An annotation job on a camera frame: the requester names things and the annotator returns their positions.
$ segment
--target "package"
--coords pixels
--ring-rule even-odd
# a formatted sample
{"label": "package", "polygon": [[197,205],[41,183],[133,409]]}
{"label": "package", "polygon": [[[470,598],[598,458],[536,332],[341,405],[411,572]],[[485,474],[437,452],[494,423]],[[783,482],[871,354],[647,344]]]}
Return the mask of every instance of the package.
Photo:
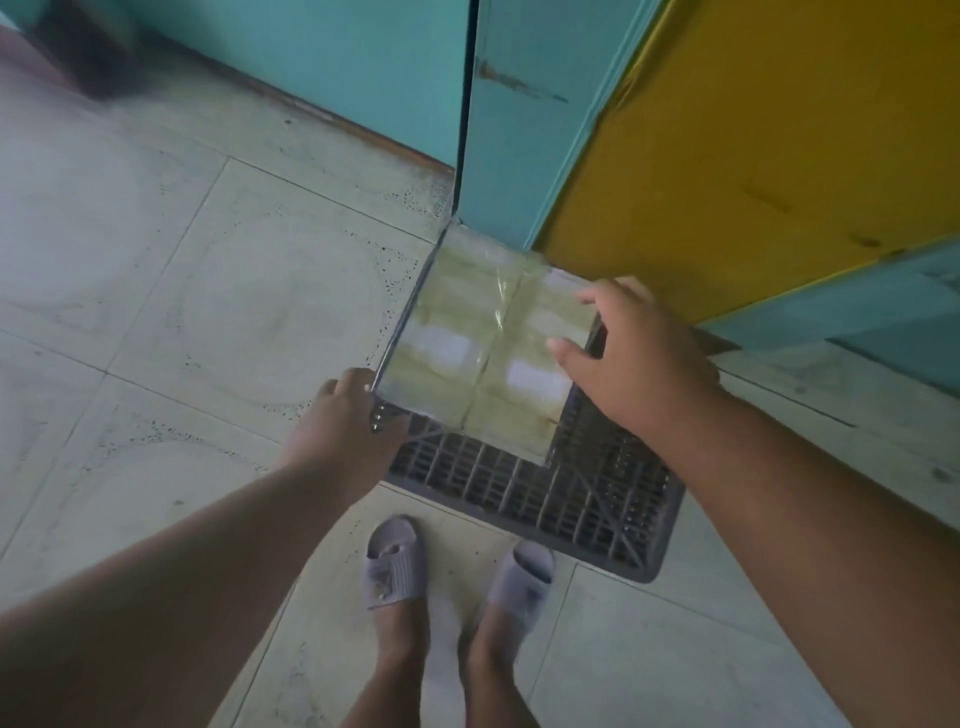
{"label": "package", "polygon": [[546,348],[583,346],[586,282],[451,225],[381,365],[376,394],[448,431],[542,464],[571,382]]}

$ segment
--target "skin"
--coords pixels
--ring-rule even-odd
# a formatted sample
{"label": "skin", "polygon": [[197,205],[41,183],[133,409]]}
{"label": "skin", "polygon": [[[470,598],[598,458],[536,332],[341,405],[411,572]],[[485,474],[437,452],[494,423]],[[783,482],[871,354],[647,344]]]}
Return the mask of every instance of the skin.
{"label": "skin", "polygon": [[[565,340],[550,350],[686,482],[851,722],[954,724],[960,537],[725,393],[689,329],[635,280],[580,297],[609,330],[604,357]],[[206,725],[306,560],[404,439],[404,422],[370,433],[371,379],[325,384],[273,473],[0,617],[0,724]],[[417,725],[425,601],[372,619],[376,666],[344,724]],[[513,682],[512,629],[488,608],[463,639],[468,725],[536,725]]]}

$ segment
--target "gray slipper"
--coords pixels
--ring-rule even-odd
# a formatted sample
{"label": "gray slipper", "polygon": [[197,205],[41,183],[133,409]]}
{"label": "gray slipper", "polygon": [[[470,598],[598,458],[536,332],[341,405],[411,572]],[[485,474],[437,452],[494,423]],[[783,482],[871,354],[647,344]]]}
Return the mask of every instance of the gray slipper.
{"label": "gray slipper", "polygon": [[367,609],[426,595],[426,548],[408,516],[391,516],[367,542],[364,598]]}
{"label": "gray slipper", "polygon": [[533,541],[521,541],[500,565],[487,592],[487,602],[510,613],[525,636],[537,623],[555,568],[553,551]]}

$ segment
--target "yellow panel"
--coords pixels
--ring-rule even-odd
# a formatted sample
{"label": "yellow panel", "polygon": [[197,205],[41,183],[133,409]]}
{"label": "yellow panel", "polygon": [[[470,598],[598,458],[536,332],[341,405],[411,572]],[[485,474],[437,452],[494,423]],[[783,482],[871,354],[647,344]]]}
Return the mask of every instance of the yellow panel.
{"label": "yellow panel", "polygon": [[540,249],[702,321],[957,232],[958,73],[960,3],[673,0]]}

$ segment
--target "forearm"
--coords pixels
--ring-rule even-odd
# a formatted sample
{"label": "forearm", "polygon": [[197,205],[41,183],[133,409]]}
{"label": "forearm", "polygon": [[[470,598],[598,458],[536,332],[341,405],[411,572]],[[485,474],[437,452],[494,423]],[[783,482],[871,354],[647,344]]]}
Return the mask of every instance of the forearm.
{"label": "forearm", "polygon": [[347,510],[337,476],[271,473],[0,617],[0,723],[205,726]]}
{"label": "forearm", "polygon": [[960,710],[957,534],[751,405],[704,398],[647,438],[854,722]]}

